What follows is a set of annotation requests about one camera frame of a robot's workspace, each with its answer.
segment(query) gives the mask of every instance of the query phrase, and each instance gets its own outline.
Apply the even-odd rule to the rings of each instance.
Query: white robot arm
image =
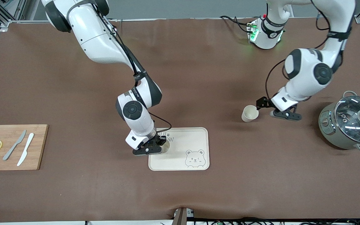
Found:
[[[117,97],[116,110],[131,131],[126,138],[135,155],[167,151],[166,137],[157,135],[147,108],[159,104],[162,92],[106,19],[106,0],[42,0],[50,23],[62,32],[73,30],[87,57],[96,63],[124,63],[134,71],[135,86]]]
[[[260,17],[247,27],[248,39],[261,49],[273,48],[283,34],[290,17],[287,5],[307,5],[310,0],[266,0],[266,17]]]
[[[327,87],[333,74],[343,63],[343,51],[351,31],[355,0],[309,2],[329,21],[327,40],[323,50],[297,48],[287,56],[284,68],[290,80],[270,100],[265,98],[257,101],[258,108],[276,108],[271,113],[273,117],[300,120],[301,115],[290,109]]]

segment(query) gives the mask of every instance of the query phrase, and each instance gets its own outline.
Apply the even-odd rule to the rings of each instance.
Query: white knife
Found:
[[[29,137],[27,138],[27,143],[26,143],[26,146],[24,147],[22,156],[20,157],[19,162],[17,163],[17,166],[20,166],[20,164],[21,164],[21,163],[24,161],[24,159],[26,158],[26,156],[27,156],[27,149],[28,149],[31,141],[33,140],[33,137],[34,137],[34,133],[30,133],[30,134],[29,134]]]

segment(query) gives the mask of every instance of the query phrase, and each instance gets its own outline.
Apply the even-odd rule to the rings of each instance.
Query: brown table mat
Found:
[[[360,218],[360,152],[330,146],[317,125],[344,91],[360,95],[360,25],[333,82],[299,104],[302,121],[271,118],[269,109],[251,123],[240,118],[264,96],[278,61],[324,40],[314,23],[290,19],[272,50],[223,20],[119,27],[162,89],[150,111],[209,132],[209,169],[171,172],[150,171],[125,142],[130,130],[114,104],[134,83],[130,68],[94,63],[73,34],[50,24],[10,24],[0,34],[0,124],[50,128],[38,171],[0,171],[0,222],[167,219],[178,207],[210,218]],[[285,83],[279,67],[269,93]]]

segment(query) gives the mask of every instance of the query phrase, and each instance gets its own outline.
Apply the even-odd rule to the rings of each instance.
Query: white paper cup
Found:
[[[241,114],[241,119],[244,122],[251,122],[254,119],[256,119],[259,115],[259,111],[256,109],[256,106],[254,105],[247,105]]]

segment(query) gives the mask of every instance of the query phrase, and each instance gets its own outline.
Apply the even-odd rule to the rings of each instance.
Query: rice cooker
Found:
[[[323,136],[337,147],[360,150],[360,96],[344,92],[342,98],[325,107],[319,116]]]

